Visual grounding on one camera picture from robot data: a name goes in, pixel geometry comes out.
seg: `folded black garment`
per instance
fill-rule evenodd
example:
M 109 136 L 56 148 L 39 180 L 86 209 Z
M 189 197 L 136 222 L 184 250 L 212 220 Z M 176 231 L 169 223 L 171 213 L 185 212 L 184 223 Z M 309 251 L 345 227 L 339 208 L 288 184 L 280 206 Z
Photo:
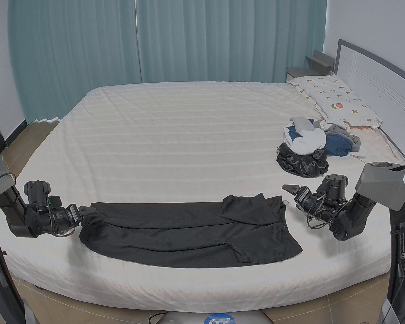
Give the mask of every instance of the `folded black garment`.
M 93 203 L 81 242 L 104 256 L 180 268 L 282 261 L 302 248 L 289 234 L 282 197 L 228 196 L 223 202 Z
M 278 148 L 276 161 L 283 170 L 304 178 L 316 178 L 329 169 L 325 148 L 319 148 L 310 155 L 297 155 L 288 145 L 282 143 Z

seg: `baseboard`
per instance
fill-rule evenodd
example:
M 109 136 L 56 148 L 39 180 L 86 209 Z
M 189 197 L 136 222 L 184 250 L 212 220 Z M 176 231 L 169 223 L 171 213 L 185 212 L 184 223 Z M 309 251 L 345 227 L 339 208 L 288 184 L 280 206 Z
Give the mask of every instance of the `baseboard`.
M 9 146 L 12 142 L 19 136 L 19 134 L 24 131 L 27 127 L 27 121 L 24 120 L 19 126 L 11 133 L 11 135 L 6 139 L 6 145 Z

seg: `gray headboard frame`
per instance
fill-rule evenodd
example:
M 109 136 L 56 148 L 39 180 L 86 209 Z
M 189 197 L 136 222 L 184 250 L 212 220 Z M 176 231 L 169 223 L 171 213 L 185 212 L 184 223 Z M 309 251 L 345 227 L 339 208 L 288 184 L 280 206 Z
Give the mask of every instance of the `gray headboard frame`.
M 379 64 L 383 65 L 384 67 L 388 68 L 389 70 L 393 71 L 394 73 L 396 73 L 397 75 L 399 75 L 400 77 L 405 79 L 405 71 L 400 69 L 399 67 L 397 67 L 396 65 L 393 65 L 391 62 L 388 62 L 387 60 L 383 59 L 382 57 L 379 57 L 378 55 L 375 55 L 374 53 L 371 53 L 370 51 L 367 51 L 359 46 L 356 46 L 352 43 L 349 43 L 345 40 L 340 39 L 339 43 L 338 43 L 338 49 L 337 49 L 337 55 L 336 55 L 336 61 L 335 61 L 335 68 L 334 68 L 334 72 L 337 73 L 338 72 L 338 68 L 339 68 L 339 59 L 340 59 L 340 53 L 341 53 L 341 47 L 345 46 L 347 48 L 352 49 L 353 51 L 356 51 L 358 53 L 363 54 L 364 56 L 378 62 Z M 402 154 L 402 156 L 405 158 L 405 155 L 403 154 L 402 150 L 394 143 L 394 141 L 390 138 L 389 135 L 387 135 L 387 133 L 384 132 L 384 130 L 382 128 L 380 128 L 380 130 L 386 135 L 386 137 L 390 140 L 391 143 L 393 143 L 393 145 L 399 150 L 399 152 Z

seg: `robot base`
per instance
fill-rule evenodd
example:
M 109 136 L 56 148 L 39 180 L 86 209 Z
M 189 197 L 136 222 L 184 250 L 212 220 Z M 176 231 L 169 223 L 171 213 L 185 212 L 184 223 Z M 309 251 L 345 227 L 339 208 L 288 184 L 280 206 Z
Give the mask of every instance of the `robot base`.
M 210 313 L 168 312 L 157 324 L 273 324 L 269 317 L 260 310 L 247 310 L 243 312 L 228 312 L 234 320 L 217 321 L 207 319 Z

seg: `bed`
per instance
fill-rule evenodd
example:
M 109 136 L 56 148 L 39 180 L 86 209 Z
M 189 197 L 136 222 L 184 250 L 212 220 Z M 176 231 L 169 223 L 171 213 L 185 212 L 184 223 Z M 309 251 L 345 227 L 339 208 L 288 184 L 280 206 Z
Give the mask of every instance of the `bed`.
M 299 303 L 387 272 L 386 208 L 377 204 L 364 232 L 339 242 L 328 229 L 308 229 L 292 195 L 281 190 L 283 184 L 316 189 L 322 180 L 288 174 L 276 163 L 283 127 L 290 117 L 303 115 L 318 118 L 319 113 L 291 84 L 97 88 L 63 118 L 17 179 L 21 192 L 26 181 L 48 181 L 51 194 L 77 205 L 281 194 L 289 201 L 288 229 L 303 248 L 298 256 L 236 268 L 154 267 L 88 250 L 79 241 L 79 229 L 66 239 L 16 238 L 0 210 L 0 244 L 10 271 L 39 287 L 100 305 L 211 313 Z M 351 132 L 366 146 L 368 162 L 405 163 L 381 130 L 361 127 Z M 328 174 L 349 177 L 346 197 L 351 197 L 364 163 L 351 156 L 329 156 L 328 162 Z

